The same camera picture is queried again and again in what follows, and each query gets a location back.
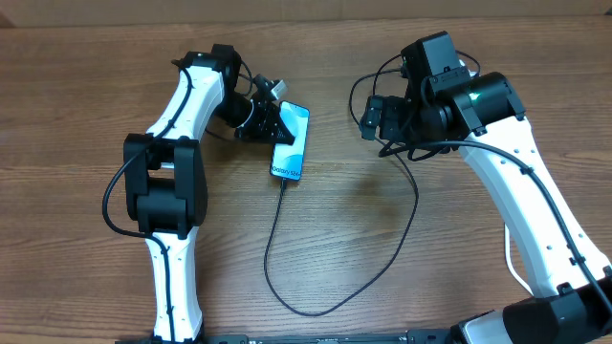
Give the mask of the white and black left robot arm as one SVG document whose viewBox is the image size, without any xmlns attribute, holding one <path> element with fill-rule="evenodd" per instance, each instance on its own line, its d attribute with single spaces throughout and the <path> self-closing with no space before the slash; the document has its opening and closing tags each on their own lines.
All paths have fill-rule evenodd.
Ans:
<svg viewBox="0 0 612 344">
<path fill-rule="evenodd" d="M 151 343 L 200 343 L 204 316 L 195 279 L 195 242 L 207 215 L 208 188 L 201 140 L 220 118 L 238 140 L 292 144 L 277 101 L 280 80 L 252 78 L 255 93 L 236 89 L 244 62 L 231 46 L 190 51 L 175 62 L 179 79 L 159 119 L 123 144 L 120 175 L 126 208 L 151 256 L 157 315 Z"/>
</svg>

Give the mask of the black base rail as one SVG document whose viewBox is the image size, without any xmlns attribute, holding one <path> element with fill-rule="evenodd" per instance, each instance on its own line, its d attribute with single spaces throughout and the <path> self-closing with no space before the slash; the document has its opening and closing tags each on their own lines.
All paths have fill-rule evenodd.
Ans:
<svg viewBox="0 0 612 344">
<path fill-rule="evenodd" d="M 413 329 L 405 333 L 279 335 L 248 337 L 245 334 L 203 335 L 186 339 L 196 344 L 450 344 L 450 329 Z"/>
</svg>

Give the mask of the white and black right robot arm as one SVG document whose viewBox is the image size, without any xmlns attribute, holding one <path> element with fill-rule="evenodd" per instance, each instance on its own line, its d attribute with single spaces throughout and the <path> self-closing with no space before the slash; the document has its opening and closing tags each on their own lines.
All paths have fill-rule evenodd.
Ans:
<svg viewBox="0 0 612 344">
<path fill-rule="evenodd" d="M 500 73 L 471 71 L 446 32 L 400 52 L 402 97 L 372 95 L 362 136 L 382 155 L 460 153 L 490 193 L 527 273 L 529 295 L 411 343 L 587 343 L 611 332 L 611 263 L 582 230 L 543 159 L 525 108 Z"/>
</svg>

